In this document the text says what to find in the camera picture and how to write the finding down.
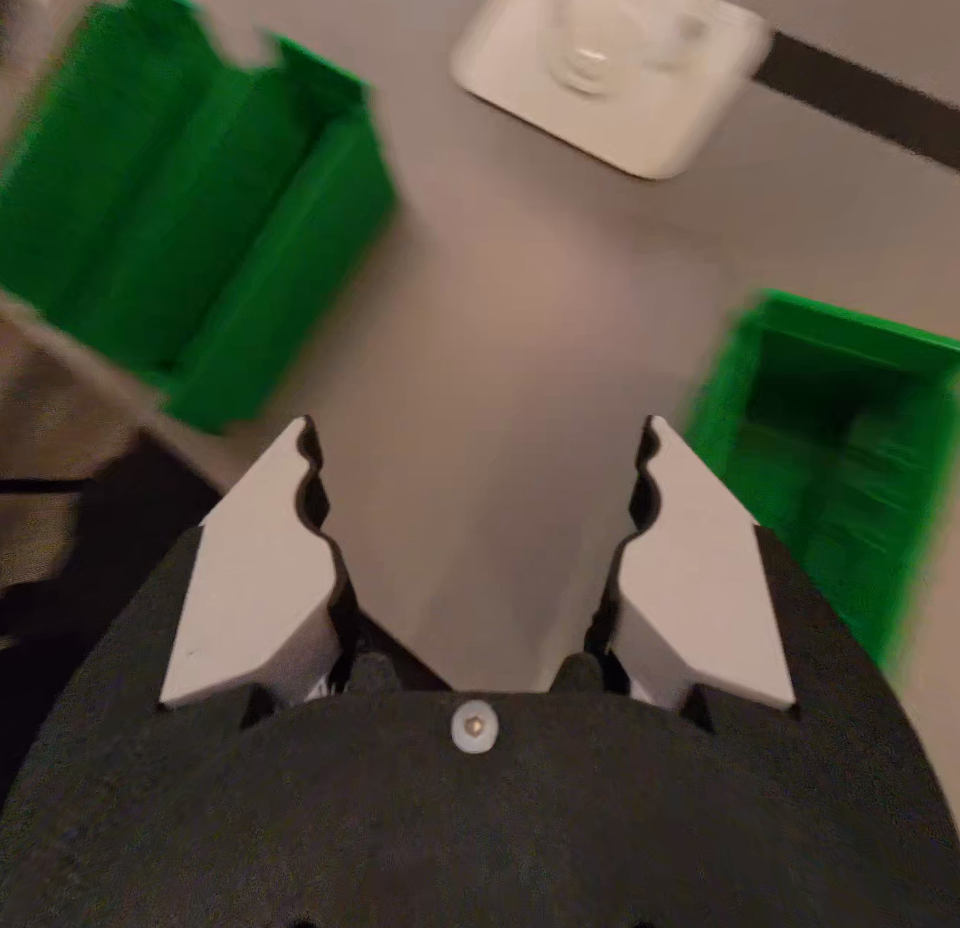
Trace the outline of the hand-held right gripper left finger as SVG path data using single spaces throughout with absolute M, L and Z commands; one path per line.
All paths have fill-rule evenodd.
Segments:
M 200 523 L 164 708 L 250 685 L 282 706 L 330 694 L 345 652 L 331 610 L 353 588 L 323 529 L 322 456 L 313 419 L 294 418 Z

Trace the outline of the black strip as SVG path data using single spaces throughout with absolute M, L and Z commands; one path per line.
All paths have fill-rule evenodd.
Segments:
M 959 106 L 775 31 L 753 81 L 907 152 L 959 171 Z

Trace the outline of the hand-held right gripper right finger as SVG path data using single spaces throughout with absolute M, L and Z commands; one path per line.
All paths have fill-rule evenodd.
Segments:
M 680 712 L 700 688 L 796 704 L 747 509 L 660 416 L 646 418 L 629 502 L 583 648 L 606 688 Z

